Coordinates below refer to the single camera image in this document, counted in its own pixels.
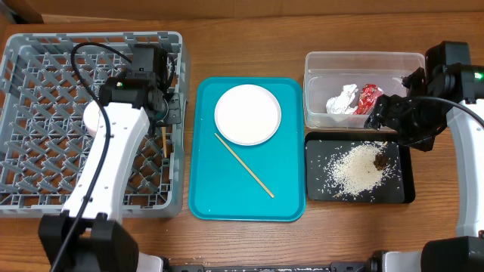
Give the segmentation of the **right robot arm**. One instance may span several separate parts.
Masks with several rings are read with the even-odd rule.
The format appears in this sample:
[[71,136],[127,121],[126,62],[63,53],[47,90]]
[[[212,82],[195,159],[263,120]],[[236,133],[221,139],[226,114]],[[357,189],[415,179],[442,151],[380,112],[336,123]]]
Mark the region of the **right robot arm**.
[[425,58],[424,68],[402,80],[407,95],[378,97],[365,128],[391,128],[400,144],[421,151],[432,150],[436,136],[450,129],[458,164],[457,236],[415,252],[376,252],[367,271],[483,269],[483,68],[471,63],[466,42],[441,42]]

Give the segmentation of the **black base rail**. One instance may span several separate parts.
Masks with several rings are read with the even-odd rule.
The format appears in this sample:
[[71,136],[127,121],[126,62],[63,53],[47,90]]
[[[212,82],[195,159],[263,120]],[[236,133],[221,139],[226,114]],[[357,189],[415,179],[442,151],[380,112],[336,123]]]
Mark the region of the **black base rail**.
[[259,265],[259,266],[207,266],[203,264],[180,264],[170,262],[164,268],[168,272],[383,272],[380,258],[367,261],[334,261],[314,265]]

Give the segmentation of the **clear plastic bin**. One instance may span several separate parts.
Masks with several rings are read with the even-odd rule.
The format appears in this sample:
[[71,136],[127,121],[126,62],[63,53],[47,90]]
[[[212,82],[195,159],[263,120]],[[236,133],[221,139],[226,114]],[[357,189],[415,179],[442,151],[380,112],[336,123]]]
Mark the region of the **clear plastic bin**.
[[306,125],[311,129],[362,129],[366,115],[329,113],[327,101],[341,94],[345,85],[359,91],[367,84],[386,95],[404,97],[402,77],[425,67],[419,53],[381,51],[313,51],[306,55],[303,83]]

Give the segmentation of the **teal plastic tray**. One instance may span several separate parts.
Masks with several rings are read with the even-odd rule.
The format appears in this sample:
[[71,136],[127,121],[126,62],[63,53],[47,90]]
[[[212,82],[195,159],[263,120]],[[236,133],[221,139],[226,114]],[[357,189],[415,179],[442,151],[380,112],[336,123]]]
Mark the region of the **teal plastic tray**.
[[[251,84],[268,89],[282,119],[266,142],[245,147],[218,131],[214,111],[230,88]],[[275,195],[272,199],[225,149],[231,147]],[[197,89],[188,205],[203,220],[295,221],[306,208],[303,92],[290,78],[211,77]]]

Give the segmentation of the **crumpled white tissue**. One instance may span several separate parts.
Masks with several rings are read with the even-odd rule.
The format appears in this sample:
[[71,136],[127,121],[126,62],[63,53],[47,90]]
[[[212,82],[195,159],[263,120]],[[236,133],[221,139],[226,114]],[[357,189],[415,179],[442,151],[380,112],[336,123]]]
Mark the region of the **crumpled white tissue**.
[[327,101],[327,113],[352,115],[357,109],[357,107],[351,106],[357,91],[358,88],[356,84],[344,85],[339,96],[331,97]]

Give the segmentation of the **wooden chopstick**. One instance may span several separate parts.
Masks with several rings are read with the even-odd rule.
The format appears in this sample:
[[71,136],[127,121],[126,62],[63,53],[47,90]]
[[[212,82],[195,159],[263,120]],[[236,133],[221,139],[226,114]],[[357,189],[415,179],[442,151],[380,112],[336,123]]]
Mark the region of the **wooden chopstick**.
[[163,158],[168,157],[168,152],[167,152],[167,139],[166,139],[166,127],[162,126],[161,127],[161,132],[162,132],[162,143],[163,143]]
[[268,187],[259,179],[259,177],[247,166],[247,164],[231,149],[231,147],[219,136],[218,133],[214,132],[216,138],[225,147],[225,149],[242,165],[242,167],[253,177],[253,179],[259,184],[259,186],[272,198],[275,195],[271,192]]

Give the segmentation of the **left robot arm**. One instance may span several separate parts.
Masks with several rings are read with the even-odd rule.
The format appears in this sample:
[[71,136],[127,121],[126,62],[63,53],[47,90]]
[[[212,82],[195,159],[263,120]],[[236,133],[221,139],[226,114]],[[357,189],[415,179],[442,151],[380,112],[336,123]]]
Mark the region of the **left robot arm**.
[[52,271],[168,271],[140,252],[122,226],[123,198],[146,134],[183,121],[171,89],[175,60],[156,46],[132,49],[129,67],[94,95],[99,119],[80,179],[59,215],[43,215],[38,235]]

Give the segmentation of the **grey plastic dish rack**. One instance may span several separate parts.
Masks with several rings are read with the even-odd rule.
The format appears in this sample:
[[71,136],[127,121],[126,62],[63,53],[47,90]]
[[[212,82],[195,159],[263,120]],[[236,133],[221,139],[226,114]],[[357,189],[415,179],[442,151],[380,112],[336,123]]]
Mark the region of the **grey plastic dish rack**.
[[174,31],[21,33],[1,58],[1,215],[57,214],[80,178],[92,137],[82,115],[90,94],[119,75],[137,44],[169,54],[171,91],[185,105],[190,58]]

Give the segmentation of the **red snack wrapper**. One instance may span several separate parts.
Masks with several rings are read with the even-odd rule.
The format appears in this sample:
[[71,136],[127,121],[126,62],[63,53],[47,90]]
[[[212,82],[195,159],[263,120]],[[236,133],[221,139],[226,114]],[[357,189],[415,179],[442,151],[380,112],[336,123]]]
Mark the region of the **red snack wrapper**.
[[369,113],[379,96],[383,94],[383,90],[374,84],[366,84],[359,96],[358,106],[353,113],[354,115],[364,115]]

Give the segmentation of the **black tray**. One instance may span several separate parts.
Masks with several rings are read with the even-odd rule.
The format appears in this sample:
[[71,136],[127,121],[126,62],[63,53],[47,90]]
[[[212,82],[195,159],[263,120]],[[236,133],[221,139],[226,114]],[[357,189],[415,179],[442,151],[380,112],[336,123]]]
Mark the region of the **black tray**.
[[[398,157],[397,165],[401,170],[401,178],[397,188],[394,185],[385,185],[374,193],[365,193],[356,200],[331,199],[328,193],[319,193],[319,186],[312,179],[316,174],[315,168],[319,162],[324,161],[326,155],[333,153],[332,149],[343,145],[348,147],[353,141],[389,141],[395,146],[390,149],[392,158]],[[410,149],[397,143],[395,134],[382,132],[316,132],[306,135],[306,192],[308,198],[318,201],[338,202],[373,202],[407,204],[415,199],[413,170],[411,165]]]

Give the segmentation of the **rice and food scraps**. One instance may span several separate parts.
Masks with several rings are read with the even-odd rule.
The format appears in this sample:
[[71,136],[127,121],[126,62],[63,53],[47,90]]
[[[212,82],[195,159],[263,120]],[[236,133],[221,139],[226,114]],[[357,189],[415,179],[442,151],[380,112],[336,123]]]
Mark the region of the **rice and food scraps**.
[[353,141],[348,147],[333,148],[315,168],[312,180],[318,192],[328,193],[331,199],[356,200],[385,185],[400,188],[399,158],[390,156],[394,146],[389,141]]

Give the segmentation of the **large white plate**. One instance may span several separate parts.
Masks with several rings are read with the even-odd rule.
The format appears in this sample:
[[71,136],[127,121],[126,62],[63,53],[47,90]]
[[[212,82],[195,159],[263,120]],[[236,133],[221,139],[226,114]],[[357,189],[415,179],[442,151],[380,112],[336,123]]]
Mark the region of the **large white plate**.
[[268,141],[281,124],[281,106],[276,97],[258,85],[237,85],[217,101],[215,124],[220,134],[241,146]]

